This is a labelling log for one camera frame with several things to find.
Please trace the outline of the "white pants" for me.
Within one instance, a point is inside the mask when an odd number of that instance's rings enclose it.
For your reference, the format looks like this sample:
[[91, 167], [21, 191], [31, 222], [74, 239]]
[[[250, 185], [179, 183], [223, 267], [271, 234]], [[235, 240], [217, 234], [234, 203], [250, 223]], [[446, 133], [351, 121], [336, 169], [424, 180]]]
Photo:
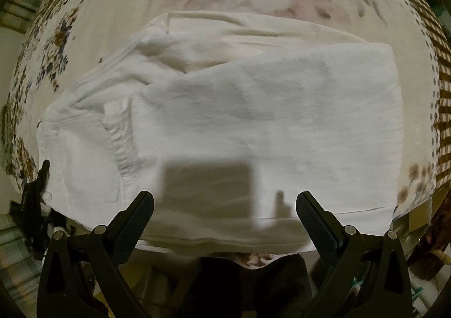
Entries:
[[391, 47], [260, 14], [163, 14], [47, 108], [50, 206], [86, 228], [140, 191], [142, 234], [192, 252], [311, 248], [295, 201], [381, 235], [401, 172]]

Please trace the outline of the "teal white drying rack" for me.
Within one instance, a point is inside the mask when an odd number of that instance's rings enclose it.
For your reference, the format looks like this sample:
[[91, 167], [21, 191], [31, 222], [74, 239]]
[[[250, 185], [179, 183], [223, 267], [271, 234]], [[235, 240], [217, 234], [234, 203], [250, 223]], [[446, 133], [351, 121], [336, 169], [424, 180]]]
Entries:
[[[353, 291], [355, 295], [357, 295], [357, 293], [359, 293], [362, 284], [363, 281], [357, 281], [354, 278], [351, 286], [351, 291]], [[425, 294], [426, 290], [424, 286], [421, 286], [415, 280], [410, 280], [410, 291], [412, 297], [414, 317], [425, 317], [426, 313], [433, 306], [433, 303], [431, 301], [428, 301], [427, 296]]]

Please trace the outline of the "floral checkered bed blanket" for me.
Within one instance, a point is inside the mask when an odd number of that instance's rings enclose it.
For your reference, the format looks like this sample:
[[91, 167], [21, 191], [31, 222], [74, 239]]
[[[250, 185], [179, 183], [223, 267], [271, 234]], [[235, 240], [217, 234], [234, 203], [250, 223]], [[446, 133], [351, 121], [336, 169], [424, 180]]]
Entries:
[[44, 0], [25, 35], [7, 101], [1, 167], [19, 184], [41, 158], [47, 108], [136, 33], [172, 12], [260, 14], [327, 26], [391, 47], [403, 114], [391, 220], [450, 184], [450, 50], [424, 0]]

